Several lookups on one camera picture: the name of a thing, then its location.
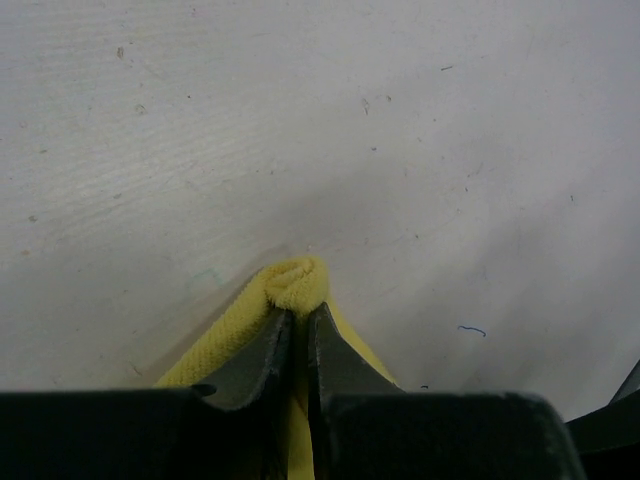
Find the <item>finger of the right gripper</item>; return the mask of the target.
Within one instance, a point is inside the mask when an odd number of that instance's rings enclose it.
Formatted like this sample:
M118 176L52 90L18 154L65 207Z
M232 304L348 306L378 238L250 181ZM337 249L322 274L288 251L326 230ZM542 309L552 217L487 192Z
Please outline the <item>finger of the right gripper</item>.
M604 407L567 423L581 454L609 452L639 443L639 363Z

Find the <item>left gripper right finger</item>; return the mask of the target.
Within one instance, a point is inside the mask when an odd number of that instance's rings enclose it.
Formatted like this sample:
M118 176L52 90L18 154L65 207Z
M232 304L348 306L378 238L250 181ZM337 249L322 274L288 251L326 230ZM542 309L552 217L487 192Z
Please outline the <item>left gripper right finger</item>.
M582 479L562 420L516 393L408 393L309 317L309 423L318 479Z

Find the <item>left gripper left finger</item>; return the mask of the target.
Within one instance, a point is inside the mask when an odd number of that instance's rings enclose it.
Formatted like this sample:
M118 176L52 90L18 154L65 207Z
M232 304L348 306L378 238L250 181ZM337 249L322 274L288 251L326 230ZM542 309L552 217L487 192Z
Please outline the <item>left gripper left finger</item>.
M4 479L282 479L294 317L186 387L4 392Z

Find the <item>yellow towel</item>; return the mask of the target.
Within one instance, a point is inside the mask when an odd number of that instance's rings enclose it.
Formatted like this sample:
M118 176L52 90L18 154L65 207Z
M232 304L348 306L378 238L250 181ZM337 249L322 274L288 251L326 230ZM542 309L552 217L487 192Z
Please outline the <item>yellow towel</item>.
M287 477L313 479L312 439L308 421L307 319L327 304L339 334L377 373L393 382L388 369L360 338L332 300L329 270L315 256L293 257L260 270L226 311L155 383L190 386L221 367L258 333L273 308L295 315L293 387L288 394L285 430Z

